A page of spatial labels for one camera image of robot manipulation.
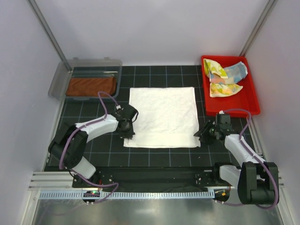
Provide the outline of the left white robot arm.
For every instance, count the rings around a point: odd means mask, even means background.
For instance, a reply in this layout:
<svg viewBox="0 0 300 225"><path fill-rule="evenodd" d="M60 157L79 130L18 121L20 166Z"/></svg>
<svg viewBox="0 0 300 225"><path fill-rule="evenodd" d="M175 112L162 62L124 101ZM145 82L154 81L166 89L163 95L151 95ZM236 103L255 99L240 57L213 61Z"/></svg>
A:
<svg viewBox="0 0 300 225"><path fill-rule="evenodd" d="M61 125L51 141L48 152L59 160L60 168L67 168L83 177L83 183L93 188L99 183L96 168L83 155L87 143L107 133L117 131L120 138L132 139L133 123L139 112L131 105L117 106L111 114L69 125Z"/></svg>

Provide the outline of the white pink towel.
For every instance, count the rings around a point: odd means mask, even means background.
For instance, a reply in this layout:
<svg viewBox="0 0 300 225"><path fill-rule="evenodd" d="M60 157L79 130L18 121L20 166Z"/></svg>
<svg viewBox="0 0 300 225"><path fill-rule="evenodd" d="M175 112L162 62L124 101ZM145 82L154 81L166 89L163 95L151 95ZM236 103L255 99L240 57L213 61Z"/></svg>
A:
<svg viewBox="0 0 300 225"><path fill-rule="evenodd" d="M131 88L129 102L138 112L130 148L196 148L201 142L193 87Z"/></svg>

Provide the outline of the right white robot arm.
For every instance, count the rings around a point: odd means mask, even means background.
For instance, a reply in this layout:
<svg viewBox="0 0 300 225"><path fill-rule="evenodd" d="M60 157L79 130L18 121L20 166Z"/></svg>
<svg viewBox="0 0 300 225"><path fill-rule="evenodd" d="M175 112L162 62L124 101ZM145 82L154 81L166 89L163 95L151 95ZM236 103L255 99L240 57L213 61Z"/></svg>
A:
<svg viewBox="0 0 300 225"><path fill-rule="evenodd" d="M261 209L273 209L279 202L278 167L261 158L236 132L228 113L216 114L194 134L206 144L219 141L233 154L239 166L215 163L212 182L221 186L229 183L237 189L240 205L255 205Z"/></svg>

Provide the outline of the brown towel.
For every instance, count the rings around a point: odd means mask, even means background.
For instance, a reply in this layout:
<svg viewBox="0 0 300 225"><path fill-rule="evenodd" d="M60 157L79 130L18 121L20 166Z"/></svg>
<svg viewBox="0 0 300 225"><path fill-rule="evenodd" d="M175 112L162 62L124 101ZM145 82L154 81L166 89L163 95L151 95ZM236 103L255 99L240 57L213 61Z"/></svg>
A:
<svg viewBox="0 0 300 225"><path fill-rule="evenodd" d="M108 78L71 78L66 96L69 97L101 97L112 96L116 91L117 81L114 77Z"/></svg>

